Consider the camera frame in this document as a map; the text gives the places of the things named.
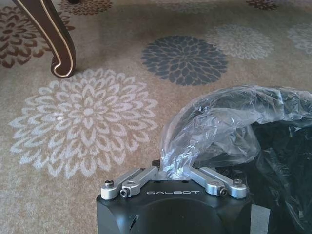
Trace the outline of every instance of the beige carpet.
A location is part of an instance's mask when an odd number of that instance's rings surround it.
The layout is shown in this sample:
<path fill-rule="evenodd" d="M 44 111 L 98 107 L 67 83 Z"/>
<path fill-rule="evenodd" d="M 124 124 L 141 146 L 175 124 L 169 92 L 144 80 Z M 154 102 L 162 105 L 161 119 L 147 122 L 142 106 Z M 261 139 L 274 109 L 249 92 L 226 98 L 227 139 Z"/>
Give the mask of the beige carpet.
<path fill-rule="evenodd" d="M 241 84 L 312 89 L 312 1 L 81 0 L 54 4 L 77 72 L 0 3 L 0 233 L 96 233 L 106 179 L 159 158 L 193 98 Z"/>

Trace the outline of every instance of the silver metal linkage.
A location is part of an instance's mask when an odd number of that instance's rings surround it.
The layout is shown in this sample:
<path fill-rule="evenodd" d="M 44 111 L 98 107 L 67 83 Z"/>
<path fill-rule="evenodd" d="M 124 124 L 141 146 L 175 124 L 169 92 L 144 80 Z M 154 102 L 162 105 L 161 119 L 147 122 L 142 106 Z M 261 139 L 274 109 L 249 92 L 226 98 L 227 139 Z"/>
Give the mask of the silver metal linkage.
<path fill-rule="evenodd" d="M 247 196 L 247 187 L 240 179 L 231 180 L 230 178 L 227 178 L 226 176 L 221 175 L 208 167 L 202 167 L 199 170 L 214 179 L 221 180 L 231 197 L 245 198 Z"/>
<path fill-rule="evenodd" d="M 154 180 L 158 173 L 158 168 L 155 166 L 149 167 L 132 179 L 129 179 L 122 183 L 122 189 L 120 190 L 120 196 L 123 198 L 132 197 L 140 193 L 141 187 L 148 181 Z"/>
<path fill-rule="evenodd" d="M 225 196 L 227 194 L 227 189 L 221 180 L 211 178 L 195 168 L 191 168 L 190 178 L 205 188 L 206 193 L 210 195 Z"/>
<path fill-rule="evenodd" d="M 126 172 L 121 177 L 119 177 L 116 181 L 107 180 L 105 184 L 101 187 L 101 197 L 105 200 L 114 199 L 119 195 L 119 192 L 122 187 L 122 183 L 130 178 L 133 178 L 137 174 L 139 174 L 142 170 L 139 168 L 133 169 L 129 172 Z"/>

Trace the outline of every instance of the gray flower motif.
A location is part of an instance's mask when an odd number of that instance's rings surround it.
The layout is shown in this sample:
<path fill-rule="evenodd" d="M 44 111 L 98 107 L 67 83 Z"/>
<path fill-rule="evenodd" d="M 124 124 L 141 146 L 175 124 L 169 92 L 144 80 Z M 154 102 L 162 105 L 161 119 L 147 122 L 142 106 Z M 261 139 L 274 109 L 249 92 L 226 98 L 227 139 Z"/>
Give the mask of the gray flower motif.
<path fill-rule="evenodd" d="M 204 40 L 190 36 L 159 38 L 143 50 L 148 71 L 180 85 L 214 82 L 227 71 L 226 56 Z"/>

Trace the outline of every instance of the black object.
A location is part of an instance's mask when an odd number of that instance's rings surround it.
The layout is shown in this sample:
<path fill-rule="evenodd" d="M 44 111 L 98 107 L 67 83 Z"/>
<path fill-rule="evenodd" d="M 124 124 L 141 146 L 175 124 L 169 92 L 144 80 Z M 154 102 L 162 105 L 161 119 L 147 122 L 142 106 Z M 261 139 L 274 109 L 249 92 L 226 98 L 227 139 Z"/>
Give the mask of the black object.
<path fill-rule="evenodd" d="M 98 234 L 250 234 L 251 200 L 215 197 L 192 180 L 149 181 L 140 194 L 97 197 Z"/>

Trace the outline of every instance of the white flower motif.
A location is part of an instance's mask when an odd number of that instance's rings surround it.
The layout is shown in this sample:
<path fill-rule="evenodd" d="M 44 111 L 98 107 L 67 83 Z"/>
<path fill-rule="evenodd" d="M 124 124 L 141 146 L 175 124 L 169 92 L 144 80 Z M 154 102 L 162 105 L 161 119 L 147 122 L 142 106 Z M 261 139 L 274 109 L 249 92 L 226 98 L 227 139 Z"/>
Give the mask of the white flower motif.
<path fill-rule="evenodd" d="M 312 55 L 312 23 L 294 26 L 288 30 L 288 38 L 294 42 L 296 48 Z"/>
<path fill-rule="evenodd" d="M 213 0 L 152 0 L 158 6 L 182 13 L 205 13 L 216 7 Z"/>
<path fill-rule="evenodd" d="M 206 34 L 206 40 L 224 54 L 241 59 L 263 59 L 273 50 L 271 40 L 252 28 L 235 24 L 215 27 Z"/>
<path fill-rule="evenodd" d="M 11 152 L 20 163 L 47 167 L 56 177 L 77 170 L 91 176 L 97 167 L 109 171 L 111 159 L 121 164 L 126 152 L 148 142 L 155 129 L 146 84 L 134 77 L 98 69 L 41 87 L 25 100 L 22 116 L 10 125 L 17 128 Z"/>

